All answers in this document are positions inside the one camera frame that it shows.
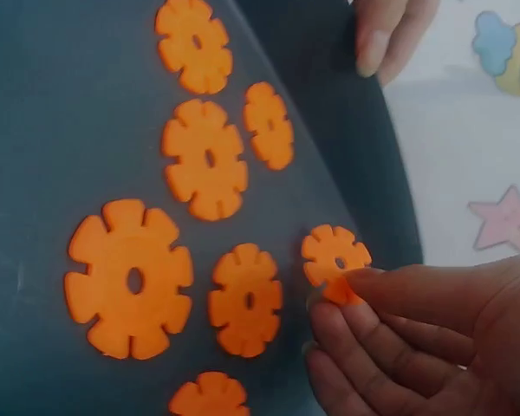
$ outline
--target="printed star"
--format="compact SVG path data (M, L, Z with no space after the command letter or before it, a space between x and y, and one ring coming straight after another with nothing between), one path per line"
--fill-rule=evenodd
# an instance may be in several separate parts
M470 202L470 210L484 220L474 245L484 250L510 244L520 252L520 191L514 185L496 203Z

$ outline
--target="yellow moon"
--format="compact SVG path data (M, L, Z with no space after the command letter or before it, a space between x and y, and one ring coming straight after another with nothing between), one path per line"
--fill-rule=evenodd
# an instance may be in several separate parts
M514 29L517 33L517 44L512 50L506 71L495 78L495 83L505 93L520 97L520 23Z

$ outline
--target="hand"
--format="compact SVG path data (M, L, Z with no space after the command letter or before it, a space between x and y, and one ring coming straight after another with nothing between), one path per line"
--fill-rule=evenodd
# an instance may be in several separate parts
M382 85L406 66L432 22L439 0L354 0L358 73Z
M328 416L520 415L520 257L348 280L367 303L309 307L305 360Z

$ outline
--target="orange foam flower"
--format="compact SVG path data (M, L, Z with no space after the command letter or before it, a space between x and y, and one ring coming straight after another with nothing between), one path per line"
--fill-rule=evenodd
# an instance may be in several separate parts
M184 384L173 396L169 411L179 416L249 416L246 392L223 373L202 373L197 383Z
M229 37L211 14L203 0L167 0L156 16L156 32L166 36L158 45L162 61L172 72L182 70L179 81L196 94L218 93L233 70Z
M287 108L268 82L249 88L244 107L246 129L254 132L252 148L256 156L270 169L282 170L293 159L293 126L287 118Z
M192 215L217 221L241 207L248 185L245 162L238 159L243 142L227 113L217 104L192 100L175 109L176 118L164 130L162 151L178 158L166 168L175 198L189 202Z
M277 266L266 251L240 244L225 254L214 270L221 290L210 293L212 326L222 328L218 342L230 354L246 358L261 354L279 329L274 311L283 305L282 285L272 280Z
M170 250L179 230L158 208L123 199L104 205L102 213L106 224L86 217L71 239L69 255L88 269L65 276L68 308L79 323L98 315L88 341L103 354L146 360L169 347L166 332L185 326L191 299L179 287L192 284L191 256L186 247ZM142 283L136 294L128 286L135 269Z
M346 271L361 269L372 262L363 243L354 243L352 232L342 227L320 225L302 241L302 256L311 262L304 272L313 286L327 284L323 295L339 305L359 302L344 277Z

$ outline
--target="fingernail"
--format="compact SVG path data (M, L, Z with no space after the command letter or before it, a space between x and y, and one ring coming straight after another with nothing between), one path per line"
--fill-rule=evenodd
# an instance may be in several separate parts
M370 279L374 276L380 275L381 273L384 273L384 270L364 267L362 269L350 270L347 273L347 280L350 282L351 280Z
M357 58L356 69L360 76L368 78L378 71L387 52L390 37L383 30L375 30L369 35Z
M316 348L318 348L318 343L316 341L304 342L304 344L302 345L302 348L301 348L302 355L306 355L310 351L312 351L313 349L316 349Z
M310 311L310 308L315 303L319 302L322 299L322 293L319 290L314 290L310 296L306 299L306 310Z

